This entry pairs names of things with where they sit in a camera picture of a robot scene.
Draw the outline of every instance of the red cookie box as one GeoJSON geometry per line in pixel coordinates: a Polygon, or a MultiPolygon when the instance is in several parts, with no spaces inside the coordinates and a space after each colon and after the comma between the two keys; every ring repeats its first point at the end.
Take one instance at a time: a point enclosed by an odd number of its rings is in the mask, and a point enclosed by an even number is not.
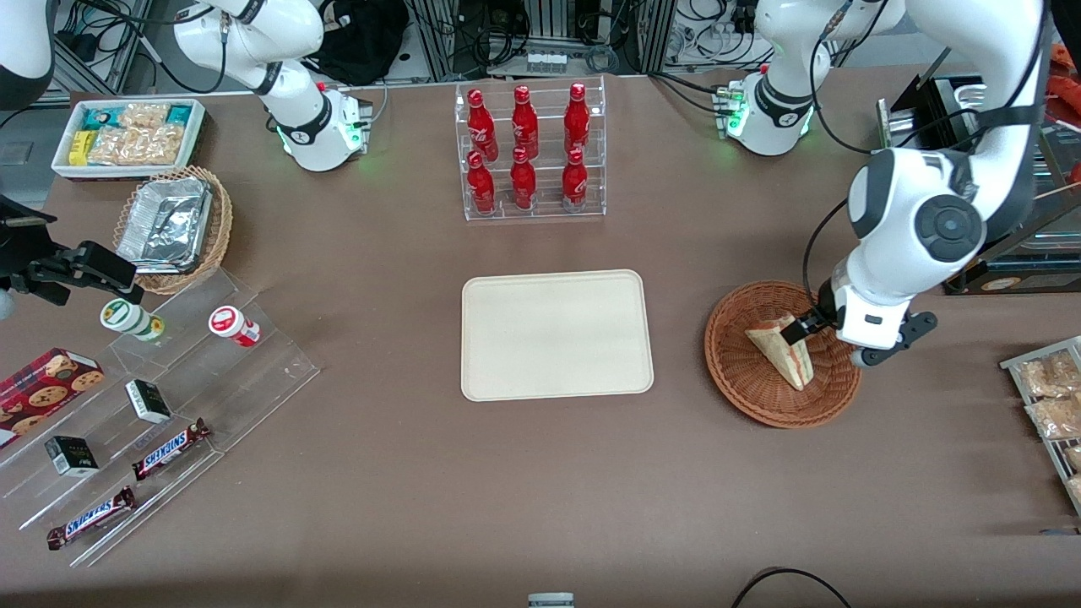
{"type": "Polygon", "coordinates": [[[0,382],[0,448],[104,379],[97,361],[53,348],[0,382]]]}

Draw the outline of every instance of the table surface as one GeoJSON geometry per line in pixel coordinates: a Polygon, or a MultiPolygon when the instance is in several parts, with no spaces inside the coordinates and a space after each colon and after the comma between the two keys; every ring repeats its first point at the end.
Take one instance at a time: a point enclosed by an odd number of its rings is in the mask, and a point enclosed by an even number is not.
{"type": "MultiPolygon", "coordinates": [[[[831,125],[870,144],[875,100],[912,75],[836,70],[831,125]]],[[[1077,606],[1081,538],[1037,534],[1077,519],[997,364],[1081,334],[1081,298],[921,296],[939,329],[865,373],[838,420],[762,426],[710,380],[706,318],[736,286],[798,280],[864,159],[817,124],[756,157],[649,79],[605,82],[608,216],[518,226],[462,217],[453,85],[392,90],[370,154],[325,174],[282,154],[257,98],[205,97],[199,160],[236,213],[225,266],[324,372],[92,568],[48,559],[0,504],[0,605],[508,607],[565,590],[584,608],[716,607],[795,566],[856,606],[1077,606]],[[462,396],[467,280],[606,268],[643,278],[649,392],[462,396]]],[[[57,180],[53,237],[110,242],[131,189],[57,180]]],[[[854,242],[844,222],[824,233],[815,282],[854,242]]],[[[0,376],[54,345],[101,351],[105,300],[19,298],[0,376]]],[[[831,605],[771,580],[744,606],[814,602],[831,605]]]]}

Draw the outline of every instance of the snack box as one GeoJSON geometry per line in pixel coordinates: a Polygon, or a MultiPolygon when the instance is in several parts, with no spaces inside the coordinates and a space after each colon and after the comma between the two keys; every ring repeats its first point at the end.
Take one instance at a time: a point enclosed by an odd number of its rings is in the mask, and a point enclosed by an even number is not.
{"type": "Polygon", "coordinates": [[[71,116],[68,117],[67,127],[64,128],[64,135],[61,137],[59,145],[56,146],[56,154],[53,155],[53,171],[62,177],[67,177],[74,182],[81,182],[93,180],[138,180],[166,171],[183,169],[189,164],[191,155],[195,154],[204,115],[205,109],[202,104],[196,100],[184,97],[134,97],[79,102],[71,108],[71,116]],[[83,128],[86,113],[115,108],[131,103],[190,106],[191,114],[188,116],[187,124],[184,127],[184,138],[181,141],[181,151],[176,155],[176,162],[173,164],[136,164],[129,167],[70,164],[68,153],[71,150],[76,133],[83,128]]]}
{"type": "Polygon", "coordinates": [[[97,361],[52,348],[0,382],[0,449],[103,380],[97,361]]]}

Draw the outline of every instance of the acrylic display stand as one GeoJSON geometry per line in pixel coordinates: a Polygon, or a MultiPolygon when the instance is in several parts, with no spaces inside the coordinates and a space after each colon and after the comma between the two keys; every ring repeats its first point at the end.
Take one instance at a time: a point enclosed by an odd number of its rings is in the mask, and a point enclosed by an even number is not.
{"type": "MultiPolygon", "coordinates": [[[[1022,399],[1025,400],[1025,411],[1032,418],[1032,405],[1040,400],[1040,397],[1033,397],[1028,392],[1028,386],[1020,378],[1020,365],[1026,361],[1031,361],[1033,359],[1042,359],[1049,355],[1054,355],[1059,352],[1069,353],[1070,357],[1073,359],[1073,365],[1081,369],[1081,336],[1071,338],[1069,340],[1064,340],[1051,346],[1045,346],[1039,351],[1032,351],[1019,357],[1014,357],[999,364],[999,367],[1009,370],[1010,376],[1013,378],[1014,384],[1017,385],[1017,391],[1020,393],[1022,399]]],[[[1039,426],[1039,423],[1033,418],[1033,424],[1039,426]]],[[[1051,462],[1055,465],[1055,471],[1058,472],[1058,477],[1062,479],[1064,486],[1066,480],[1070,477],[1081,473],[1075,471],[1070,465],[1069,460],[1066,458],[1066,450],[1081,444],[1081,439],[1046,439],[1041,436],[1043,446],[1047,448],[1047,453],[1051,454],[1051,462]]],[[[1069,490],[1066,493],[1070,497],[1070,501],[1073,503],[1073,510],[1079,516],[1081,516],[1081,502],[1073,495],[1073,492],[1069,490]]]]}
{"type": "Polygon", "coordinates": [[[515,135],[510,117],[515,111],[515,87],[518,82],[488,81],[458,84],[455,90],[454,127],[458,137],[458,170],[462,174],[462,200],[468,221],[534,220],[539,217],[582,217],[604,215],[608,209],[605,189],[606,130],[604,117],[603,78],[538,79],[526,81],[530,97],[537,111],[540,132],[540,154],[533,159],[537,175],[537,200],[531,211],[518,209],[513,201],[510,184],[510,168],[513,166],[511,151],[515,135]],[[563,147],[563,114],[571,98],[571,84],[586,85],[586,105],[589,107],[589,143],[583,150],[583,163],[589,174],[586,182],[586,202],[582,211],[569,213],[563,209],[563,168],[566,167],[566,150],[563,147]],[[472,203],[466,174],[469,166],[466,155],[472,149],[469,140],[469,104],[466,93],[479,89],[484,94],[484,105],[495,120],[495,140],[499,145],[499,157],[488,163],[495,181],[495,213],[481,215],[472,203]]]}
{"type": "Polygon", "coordinates": [[[40,538],[42,559],[50,554],[72,567],[101,559],[319,373],[263,313],[255,294],[225,270],[200,278],[155,314],[165,321],[157,341],[120,336],[96,358],[106,373],[101,385],[0,454],[3,508],[19,521],[21,530],[40,538]],[[254,346],[243,348],[210,333],[210,314],[224,304],[259,325],[262,336],[254,346]],[[124,391],[133,378],[158,385],[172,411],[169,422],[151,424],[135,415],[124,391]],[[132,463],[198,418],[213,434],[136,481],[132,463]],[[99,471],[81,479],[58,475],[43,445],[53,435],[84,438],[99,471]],[[108,519],[59,551],[46,550],[50,529],[109,500],[124,486],[135,493],[135,511],[108,519]]]}

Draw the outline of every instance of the wicker basket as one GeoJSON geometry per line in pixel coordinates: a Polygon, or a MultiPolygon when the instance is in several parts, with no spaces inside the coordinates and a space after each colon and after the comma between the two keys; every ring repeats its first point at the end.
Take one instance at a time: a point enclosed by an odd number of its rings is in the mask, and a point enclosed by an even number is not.
{"type": "MultiPolygon", "coordinates": [[[[182,177],[199,177],[206,181],[214,188],[214,198],[211,201],[211,216],[206,224],[202,260],[195,270],[186,275],[136,275],[136,285],[160,295],[172,295],[195,282],[200,276],[221,266],[222,259],[225,257],[225,250],[229,247],[229,230],[232,228],[232,202],[229,200],[229,193],[225,191],[225,188],[222,187],[222,182],[213,173],[199,167],[185,167],[177,171],[155,175],[149,181],[164,182],[182,177]]],[[[128,203],[124,204],[123,211],[120,212],[120,221],[112,233],[114,249],[120,247],[120,238],[128,226],[128,214],[131,213],[134,201],[135,193],[132,193],[132,196],[128,197],[128,203]]]]}
{"type": "Polygon", "coordinates": [[[744,413],[783,428],[825,424],[852,402],[860,370],[853,348],[832,329],[806,339],[814,380],[803,391],[791,387],[744,331],[752,323],[799,315],[808,307],[803,290],[790,282],[759,281],[729,293],[706,326],[706,364],[721,393],[744,413]]]}

